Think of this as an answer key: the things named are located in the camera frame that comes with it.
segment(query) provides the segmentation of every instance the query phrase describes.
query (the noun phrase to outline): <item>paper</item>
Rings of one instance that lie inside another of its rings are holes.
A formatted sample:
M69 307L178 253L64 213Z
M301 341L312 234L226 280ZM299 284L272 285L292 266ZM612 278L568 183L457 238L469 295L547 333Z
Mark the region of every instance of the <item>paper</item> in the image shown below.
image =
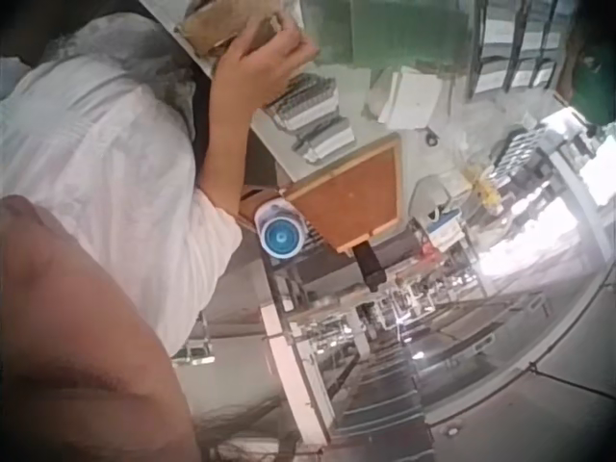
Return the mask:
M535 117L530 115L528 111L524 113L524 117L522 118L522 126L526 128L528 131L532 130L537 126L539 122Z
M457 168L441 173L438 176L443 188L447 190L451 197L458 197L463 193L467 193L473 187L469 180L467 180Z
M379 123L386 123L392 113L392 103L396 95L398 78L398 72L387 68L381 73L368 92L366 104Z
M512 21L488 19L485 21L484 43L513 43L515 24Z
M337 108L338 94L335 92L334 96L331 98L319 103L317 106L314 106L299 115L296 115L293 118L282 120L278 115L276 115L275 118L278 123L285 126L288 130L297 130L323 116L333 113Z
M475 93L482 93L487 90L494 90L502 88L504 79L507 76L506 70L499 70L489 74L479 76L477 86L475 87Z
M528 87L531 78L532 70L519 70L511 82L511 87Z
M414 130L427 126L441 94L443 81L415 69L399 73L398 88L387 126L392 130Z
M348 128L344 132L339 133L335 137L319 144L313 149L317 153L319 159L322 159L323 157L334 152L335 150L340 149L341 147L346 146L347 144L350 144L354 141L355 136L353 135L353 131Z

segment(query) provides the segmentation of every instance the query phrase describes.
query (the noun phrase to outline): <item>ceiling light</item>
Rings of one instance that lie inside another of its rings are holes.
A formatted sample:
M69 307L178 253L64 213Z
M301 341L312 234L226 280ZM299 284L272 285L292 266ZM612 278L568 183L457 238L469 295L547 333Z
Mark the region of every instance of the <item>ceiling light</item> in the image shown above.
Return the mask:
M558 197L537 219L527 221L514 238L501 241L479 254L481 271L497 277L527 268L541 259L544 252L555 251L565 244L560 238L577 225L577 219Z
M595 159L588 161L579 171L590 195L600 207L606 205L616 194L616 184L613 181L615 154L616 140L610 136L599 146Z
M193 359L191 361L191 364L193 366L200 366L202 364L212 364L215 361L216 361L216 358L214 356L207 356L205 358Z
M404 322L406 320L408 320L411 317L411 313L410 312L406 312L404 315L402 315L400 318L396 319L396 322L398 324L404 324Z

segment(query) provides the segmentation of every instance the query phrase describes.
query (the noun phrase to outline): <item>cork board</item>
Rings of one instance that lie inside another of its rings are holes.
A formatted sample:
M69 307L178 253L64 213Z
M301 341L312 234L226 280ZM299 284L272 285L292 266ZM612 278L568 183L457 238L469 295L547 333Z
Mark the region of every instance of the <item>cork board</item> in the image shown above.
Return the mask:
M398 223L400 141L387 137L283 192L326 242L345 252Z

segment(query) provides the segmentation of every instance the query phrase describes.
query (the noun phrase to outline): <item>desk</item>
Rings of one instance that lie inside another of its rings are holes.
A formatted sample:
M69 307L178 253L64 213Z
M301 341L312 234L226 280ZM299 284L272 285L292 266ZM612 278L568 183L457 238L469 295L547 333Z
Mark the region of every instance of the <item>desk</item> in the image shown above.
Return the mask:
M212 64L197 58L187 41L175 32L175 27L182 22L190 2L191 0L141 0L141 3L201 68L211 75ZM295 17L301 18L298 2L295 6L297 9ZM291 149L295 138L281 132L269 116L263 111L258 111L252 120L253 131L294 182L391 133L387 127L364 115L366 93L371 83L370 69L321 65L309 67L307 70L336 79L340 95L340 113L349 119L357 142L350 148L328 156L319 164L312 165ZM425 133L422 131L398 131L402 152L400 221L396 228L371 240L371 244L379 244L389 239L405 226L408 220L408 203L420 179L460 169L471 156L474 162L487 159L492 147L526 114L541 119L561 107L548 92L539 89L511 91L500 94L494 100L466 103L466 87L465 75L451 78L443 85L428 123L430 129L440 137L437 146L427 146L424 141Z

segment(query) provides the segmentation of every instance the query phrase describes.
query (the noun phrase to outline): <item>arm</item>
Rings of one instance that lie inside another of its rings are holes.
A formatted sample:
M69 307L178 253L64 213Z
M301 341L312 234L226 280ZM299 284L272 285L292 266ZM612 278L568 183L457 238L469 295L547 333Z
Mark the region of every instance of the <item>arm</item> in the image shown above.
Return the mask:
M282 94L318 49L281 15L282 30L249 52L259 29L251 20L220 59L210 95L210 145L197 186L212 203L235 216L240 209L248 130L254 112Z
M0 249L0 424L19 459L198 460L167 354L112 278L20 197L0 201Z

